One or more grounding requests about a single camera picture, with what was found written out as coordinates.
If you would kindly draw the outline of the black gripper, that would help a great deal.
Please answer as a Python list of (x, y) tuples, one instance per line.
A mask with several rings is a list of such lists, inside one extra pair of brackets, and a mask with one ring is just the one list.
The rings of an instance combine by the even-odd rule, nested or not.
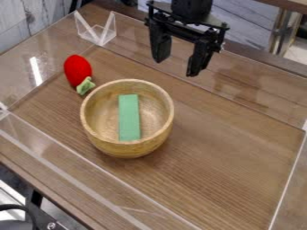
[(230, 25), (211, 14), (212, 0), (148, 0), (148, 27), (152, 58), (158, 63), (171, 55), (171, 38), (195, 44), (186, 75), (198, 76), (214, 52), (220, 52)]

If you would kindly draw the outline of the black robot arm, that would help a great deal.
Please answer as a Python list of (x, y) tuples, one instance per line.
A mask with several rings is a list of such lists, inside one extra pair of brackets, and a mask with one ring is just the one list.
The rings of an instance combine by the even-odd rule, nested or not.
[(224, 37), (231, 29), (212, 14), (214, 0), (147, 1), (151, 55), (160, 63), (171, 56), (171, 38), (195, 44), (188, 58), (186, 75), (195, 77), (207, 68), (215, 52), (222, 51)]

